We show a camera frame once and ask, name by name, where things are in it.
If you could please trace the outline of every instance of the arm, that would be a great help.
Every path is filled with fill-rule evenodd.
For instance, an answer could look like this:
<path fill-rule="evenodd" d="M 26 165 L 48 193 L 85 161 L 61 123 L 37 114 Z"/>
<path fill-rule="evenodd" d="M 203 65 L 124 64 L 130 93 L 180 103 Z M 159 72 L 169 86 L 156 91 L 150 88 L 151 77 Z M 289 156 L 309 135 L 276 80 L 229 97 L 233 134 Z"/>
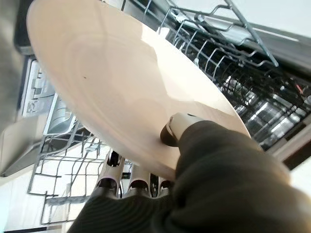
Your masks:
<path fill-rule="evenodd" d="M 199 121 L 178 147 L 174 209 L 153 220 L 156 232 L 311 232 L 310 199 L 247 136 Z"/>

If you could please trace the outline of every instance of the wire rack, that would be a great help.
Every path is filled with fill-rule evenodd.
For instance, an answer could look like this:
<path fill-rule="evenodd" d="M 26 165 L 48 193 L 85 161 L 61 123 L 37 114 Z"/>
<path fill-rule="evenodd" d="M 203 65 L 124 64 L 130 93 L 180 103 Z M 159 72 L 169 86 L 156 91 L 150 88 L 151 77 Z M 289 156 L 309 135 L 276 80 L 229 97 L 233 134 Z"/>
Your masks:
<path fill-rule="evenodd" d="M 215 83 L 264 149 L 310 113 L 299 91 L 304 85 L 283 73 L 232 1 L 225 0 L 209 13 L 176 6 L 163 10 L 152 0 L 124 0 L 121 9 L 131 14 L 133 7 L 136 19 L 171 42 Z M 239 22 L 216 22 L 219 10 L 232 12 Z M 242 37 L 230 38 L 230 31 L 237 30 L 244 32 Z M 44 136 L 40 148 L 28 193 L 44 198 L 41 224 L 71 222 L 111 149 L 78 122 L 68 134 Z"/>
<path fill-rule="evenodd" d="M 182 51 L 215 83 L 264 150 L 310 113 L 302 92 L 308 86 L 283 72 L 231 0 L 220 1 L 209 13 L 174 5 L 163 11 L 153 0 L 129 2 L 142 11 L 138 20 Z M 236 20 L 220 20 L 220 10 L 229 11 Z"/>
<path fill-rule="evenodd" d="M 41 224 L 70 222 L 77 217 L 109 152 L 107 145 L 78 122 L 69 134 L 43 138 L 28 188 L 28 194 L 44 197 Z"/>

